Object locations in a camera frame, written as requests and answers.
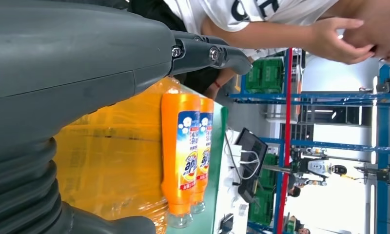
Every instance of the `white cable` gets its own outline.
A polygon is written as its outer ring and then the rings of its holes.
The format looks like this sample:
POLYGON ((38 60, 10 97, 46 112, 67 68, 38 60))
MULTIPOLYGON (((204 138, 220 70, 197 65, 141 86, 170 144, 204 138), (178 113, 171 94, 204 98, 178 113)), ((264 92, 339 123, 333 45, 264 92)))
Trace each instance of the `white cable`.
POLYGON ((224 147, 224 153, 229 156, 230 152, 228 152, 228 148, 230 147, 229 144, 232 144, 233 137, 234 137, 234 130, 230 127, 227 127, 227 130, 231 131, 231 136, 229 137, 229 140, 225 142, 225 147, 224 147))
POLYGON ((241 177, 242 179, 251 179, 255 175, 255 173, 258 171, 258 169, 259 169, 260 160, 259 160, 258 154, 256 152, 254 152, 254 151, 246 151, 246 150, 241 150, 241 153, 251 153, 251 154, 254 154, 257 157, 256 160, 253 160, 251 162, 240 162, 241 164, 257 163, 257 167, 254 169, 254 172, 249 177, 247 177, 247 178, 241 177))
MULTIPOLYGON (((234 130, 231 129, 231 128, 227 128, 228 130, 231 131, 231 137, 230 139, 228 139, 228 136, 227 136, 227 133, 225 132, 225 146, 224 146, 224 153, 227 155, 227 156, 230 156, 232 158, 232 160, 234 161, 234 156, 231 152, 231 149, 230 149, 230 144, 232 143, 232 139, 234 137, 234 130)), ((254 151, 245 151, 245 150, 241 150, 242 153, 251 153, 251 154, 254 154, 257 159, 256 160, 253 160, 253 161, 250 161, 250 162, 244 162, 244 161, 241 161, 239 162, 240 164, 253 164, 253 163, 257 163, 257 167, 254 169, 254 172, 249 176, 249 177, 242 177, 241 174, 239 173, 238 169, 235 167, 235 170, 237 172, 237 175, 240 179, 251 179, 255 173, 258 171, 259 169, 259 165, 260 165, 260 160, 259 160, 259 157, 258 157, 258 154, 254 151)))

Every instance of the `black t-shirt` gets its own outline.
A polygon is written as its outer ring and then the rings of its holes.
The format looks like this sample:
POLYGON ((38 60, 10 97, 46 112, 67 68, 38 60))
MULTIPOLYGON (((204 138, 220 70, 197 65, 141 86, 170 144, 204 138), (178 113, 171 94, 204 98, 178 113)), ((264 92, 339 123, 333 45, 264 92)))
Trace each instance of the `black t-shirt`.
POLYGON ((300 220, 296 219, 295 220, 295 229, 294 231, 298 232, 299 229, 303 228, 304 224, 301 224, 300 220))
POLYGON ((296 182, 295 176, 290 174, 288 177, 288 190, 291 190, 294 188, 295 182, 296 182))

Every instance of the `metal screw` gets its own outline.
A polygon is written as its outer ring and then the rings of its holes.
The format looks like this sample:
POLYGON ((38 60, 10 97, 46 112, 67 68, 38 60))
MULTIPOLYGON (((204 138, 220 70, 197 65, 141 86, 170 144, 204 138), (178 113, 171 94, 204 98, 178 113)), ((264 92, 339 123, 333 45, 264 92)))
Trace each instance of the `metal screw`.
POLYGON ((215 60, 218 59, 218 56, 219 56, 218 55, 218 50, 216 48, 211 48, 209 50, 209 58, 210 58, 210 60, 215 61, 215 60))
POLYGON ((181 56, 181 54, 182 54, 181 48, 179 48, 179 47, 172 48, 172 57, 176 58, 176 57, 181 56))

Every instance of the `human hand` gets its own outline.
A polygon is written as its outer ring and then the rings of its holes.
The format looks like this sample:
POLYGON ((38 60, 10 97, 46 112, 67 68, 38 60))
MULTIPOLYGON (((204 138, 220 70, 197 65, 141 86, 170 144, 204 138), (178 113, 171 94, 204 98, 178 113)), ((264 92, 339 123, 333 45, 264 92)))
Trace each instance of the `human hand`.
POLYGON ((303 47, 304 50, 319 57, 355 64, 372 57, 371 49, 374 45, 355 48, 338 38, 338 29, 355 29, 363 25, 363 21, 357 19, 329 18, 317 21, 310 26, 310 40, 303 47))

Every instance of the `product label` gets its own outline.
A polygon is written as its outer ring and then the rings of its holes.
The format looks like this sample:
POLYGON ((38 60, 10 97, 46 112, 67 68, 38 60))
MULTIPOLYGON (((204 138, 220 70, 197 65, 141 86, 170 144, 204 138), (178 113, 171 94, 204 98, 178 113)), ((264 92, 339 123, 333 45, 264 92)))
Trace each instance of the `product label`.
POLYGON ((208 176, 211 156, 212 116, 211 113, 200 114, 197 180, 206 179, 208 176))
POLYGON ((183 111, 178 114, 178 134, 176 142, 176 159, 179 169, 180 190, 187 190, 195 186, 199 112, 183 111))

